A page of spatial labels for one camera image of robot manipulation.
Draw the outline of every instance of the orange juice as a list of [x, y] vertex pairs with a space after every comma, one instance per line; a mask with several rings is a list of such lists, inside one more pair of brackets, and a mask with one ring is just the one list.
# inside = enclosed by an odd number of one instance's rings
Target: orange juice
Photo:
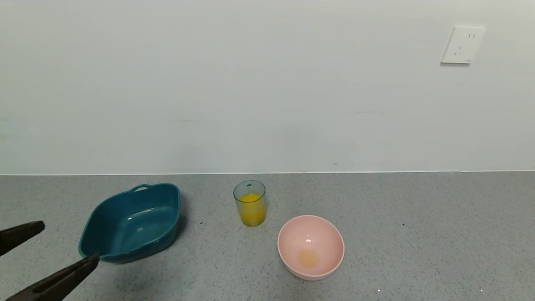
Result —
[[266, 218], [266, 204], [261, 199], [262, 196], [256, 193], [245, 194], [240, 198], [238, 211], [240, 212], [241, 221], [249, 227], [256, 227], [264, 222]]

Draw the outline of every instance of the white wall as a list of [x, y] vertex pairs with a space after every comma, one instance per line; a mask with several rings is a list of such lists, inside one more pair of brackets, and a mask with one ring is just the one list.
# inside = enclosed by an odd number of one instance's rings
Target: white wall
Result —
[[[455, 25], [488, 28], [469, 67]], [[534, 30], [532, 0], [3, 1], [0, 174], [535, 169]]]

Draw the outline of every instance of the basket handle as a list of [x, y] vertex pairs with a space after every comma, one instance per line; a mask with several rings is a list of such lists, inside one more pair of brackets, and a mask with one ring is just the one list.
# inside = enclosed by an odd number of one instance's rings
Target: basket handle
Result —
[[138, 186], [136, 186], [136, 187], [130, 189], [128, 192], [134, 192], [134, 191], [136, 191], [136, 190], [138, 190], [138, 189], [140, 189], [140, 188], [147, 188], [147, 189], [148, 189], [148, 188], [150, 188], [150, 187], [152, 187], [152, 186], [154, 186], [154, 185], [141, 184], [141, 185], [138, 185]]

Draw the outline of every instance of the wall socket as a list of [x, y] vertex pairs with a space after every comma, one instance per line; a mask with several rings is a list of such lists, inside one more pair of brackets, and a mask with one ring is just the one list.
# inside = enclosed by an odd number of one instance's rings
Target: wall socket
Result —
[[486, 28], [453, 27], [441, 63], [470, 64], [485, 36]]

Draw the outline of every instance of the teal plastic basket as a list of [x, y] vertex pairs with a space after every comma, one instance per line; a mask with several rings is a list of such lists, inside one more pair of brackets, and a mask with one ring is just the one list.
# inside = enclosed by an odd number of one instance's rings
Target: teal plastic basket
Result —
[[78, 251], [121, 264], [173, 244], [180, 216], [180, 190], [173, 184], [139, 185], [100, 203], [83, 230]]

